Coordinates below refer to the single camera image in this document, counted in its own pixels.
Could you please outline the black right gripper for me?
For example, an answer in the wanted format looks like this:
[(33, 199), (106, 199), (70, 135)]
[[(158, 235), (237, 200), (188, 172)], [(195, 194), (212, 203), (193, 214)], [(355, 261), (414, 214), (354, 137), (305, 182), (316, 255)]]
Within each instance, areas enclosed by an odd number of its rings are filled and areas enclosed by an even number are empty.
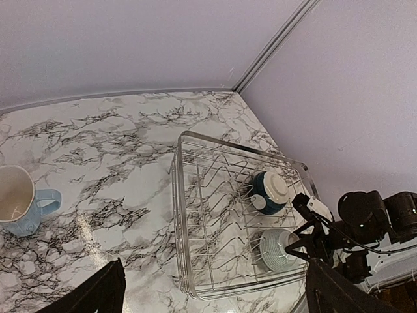
[(293, 235), (298, 239), (289, 242), (285, 248), (287, 254), (308, 262), (317, 258), (331, 267), (341, 266), (338, 250), (345, 248), (345, 239), (334, 228), (329, 228), (326, 233), (321, 222), (310, 220), (297, 228)]

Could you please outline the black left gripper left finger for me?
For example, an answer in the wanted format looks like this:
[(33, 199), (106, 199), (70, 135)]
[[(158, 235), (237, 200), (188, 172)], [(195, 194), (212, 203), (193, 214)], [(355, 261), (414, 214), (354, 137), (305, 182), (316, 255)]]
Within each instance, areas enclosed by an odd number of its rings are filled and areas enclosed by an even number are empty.
[(40, 312), (122, 312), (126, 279), (120, 259), (109, 262), (93, 276)]

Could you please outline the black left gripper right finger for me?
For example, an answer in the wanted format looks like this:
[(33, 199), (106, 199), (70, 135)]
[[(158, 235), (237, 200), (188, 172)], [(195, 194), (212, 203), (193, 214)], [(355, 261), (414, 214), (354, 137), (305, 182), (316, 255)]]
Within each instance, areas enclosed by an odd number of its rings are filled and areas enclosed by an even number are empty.
[(399, 312), (388, 303), (367, 294), (354, 284), (369, 274), (365, 257), (332, 268), (311, 258), (306, 275), (306, 297), (310, 312)]

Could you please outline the pale green bowl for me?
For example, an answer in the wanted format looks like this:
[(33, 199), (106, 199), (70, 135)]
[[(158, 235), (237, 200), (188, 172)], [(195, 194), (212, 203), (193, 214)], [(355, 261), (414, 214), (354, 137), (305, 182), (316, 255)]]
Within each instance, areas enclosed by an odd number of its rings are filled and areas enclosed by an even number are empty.
[(265, 230), (260, 239), (259, 250), (265, 265), (275, 273), (296, 269), (299, 260), (286, 253), (285, 248), (299, 240), (299, 237), (285, 229)]

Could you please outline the dark teal mug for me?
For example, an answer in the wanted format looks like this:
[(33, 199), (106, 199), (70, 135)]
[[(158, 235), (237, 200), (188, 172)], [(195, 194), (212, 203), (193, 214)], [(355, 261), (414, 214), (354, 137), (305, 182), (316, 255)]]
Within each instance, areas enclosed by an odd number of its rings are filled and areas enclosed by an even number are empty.
[(250, 180), (250, 186), (250, 203), (261, 214), (274, 215), (289, 201), (287, 183), (273, 171), (257, 173)]

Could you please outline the light blue mug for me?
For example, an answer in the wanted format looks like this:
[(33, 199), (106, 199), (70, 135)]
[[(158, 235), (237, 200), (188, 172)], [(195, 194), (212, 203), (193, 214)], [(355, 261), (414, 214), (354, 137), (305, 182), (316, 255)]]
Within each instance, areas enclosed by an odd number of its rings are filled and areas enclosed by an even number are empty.
[(43, 216), (60, 209), (62, 195), (55, 189), (38, 190), (27, 170), (1, 166), (1, 226), (17, 237), (34, 234)]

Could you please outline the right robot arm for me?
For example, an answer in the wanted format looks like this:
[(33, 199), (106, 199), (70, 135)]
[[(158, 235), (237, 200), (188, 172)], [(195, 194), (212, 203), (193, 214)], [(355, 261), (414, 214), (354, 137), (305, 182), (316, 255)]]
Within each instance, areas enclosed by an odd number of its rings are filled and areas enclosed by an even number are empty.
[(325, 217), (328, 209), (315, 196), (299, 193), (292, 204), (306, 222), (286, 253), (317, 258), (371, 288), (416, 278), (416, 193), (348, 192), (338, 201), (339, 221)]

